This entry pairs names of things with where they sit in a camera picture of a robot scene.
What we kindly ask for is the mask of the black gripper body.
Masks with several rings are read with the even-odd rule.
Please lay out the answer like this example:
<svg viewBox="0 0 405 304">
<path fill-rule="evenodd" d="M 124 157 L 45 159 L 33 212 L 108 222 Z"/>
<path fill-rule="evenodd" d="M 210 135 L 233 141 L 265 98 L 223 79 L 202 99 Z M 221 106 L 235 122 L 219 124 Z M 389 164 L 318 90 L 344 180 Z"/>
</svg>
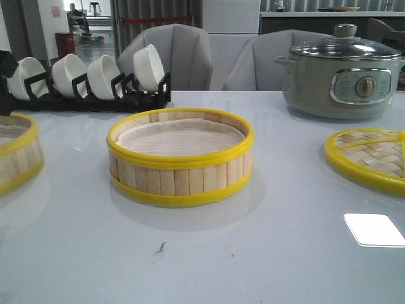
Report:
<svg viewBox="0 0 405 304">
<path fill-rule="evenodd" d="M 1 75 L 11 78 L 18 68 L 18 61 L 9 51 L 0 50 L 0 72 Z"/>
</svg>

